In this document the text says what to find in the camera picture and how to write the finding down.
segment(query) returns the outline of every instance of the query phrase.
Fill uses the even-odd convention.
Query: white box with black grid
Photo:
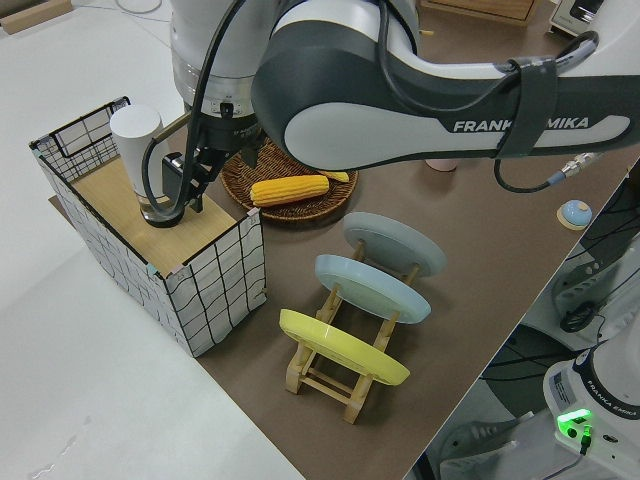
[[[102,268],[190,355],[222,341],[266,301],[260,213],[251,211],[163,274],[78,191],[74,182],[117,156],[111,115],[126,97],[31,142],[58,200]]]

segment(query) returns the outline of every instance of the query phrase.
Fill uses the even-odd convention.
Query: yellow corn
[[[324,175],[298,175],[262,180],[251,186],[251,200],[256,207],[271,207],[324,195],[329,180]]]
[[[349,181],[349,174],[347,172],[325,172],[324,170],[318,170],[318,173],[342,183],[347,183]]]

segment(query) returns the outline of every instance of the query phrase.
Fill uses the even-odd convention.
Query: wicker tray
[[[260,180],[268,180],[294,175],[312,175],[314,170],[301,165],[283,152],[272,141],[258,152],[255,169],[248,167],[240,155],[229,160],[220,174],[222,184],[231,198],[247,210],[253,208],[249,197],[251,185]],[[285,224],[322,224],[338,220],[347,205],[358,181],[358,172],[349,172],[348,182],[329,180],[329,191],[321,197],[309,198],[287,205],[262,208],[265,219]]]

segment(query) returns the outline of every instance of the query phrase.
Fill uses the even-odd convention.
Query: blue plate
[[[381,318],[400,312],[398,323],[419,323],[431,313],[414,289],[370,265],[336,255],[316,258],[316,277],[327,289],[338,284],[338,296]]]
[[[352,212],[344,217],[342,229],[354,249],[363,240],[365,257],[394,272],[406,275],[418,264],[418,276],[431,276],[447,264],[446,255],[433,240],[397,220]]]

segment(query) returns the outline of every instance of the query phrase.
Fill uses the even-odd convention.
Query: green light
[[[580,423],[577,420],[582,419],[584,421],[585,418],[591,416],[591,410],[587,410],[586,408],[581,408],[579,410],[575,410],[573,412],[564,413],[562,415],[558,415],[558,429],[564,434],[569,436],[567,433],[569,428],[574,423]],[[591,427],[586,425],[584,429],[584,434],[587,436],[591,435]]]
[[[565,423],[575,420],[576,418],[588,417],[591,415],[591,410],[587,410],[586,408],[581,408],[580,410],[576,410],[575,412],[565,413],[563,415],[558,415],[558,423]]]

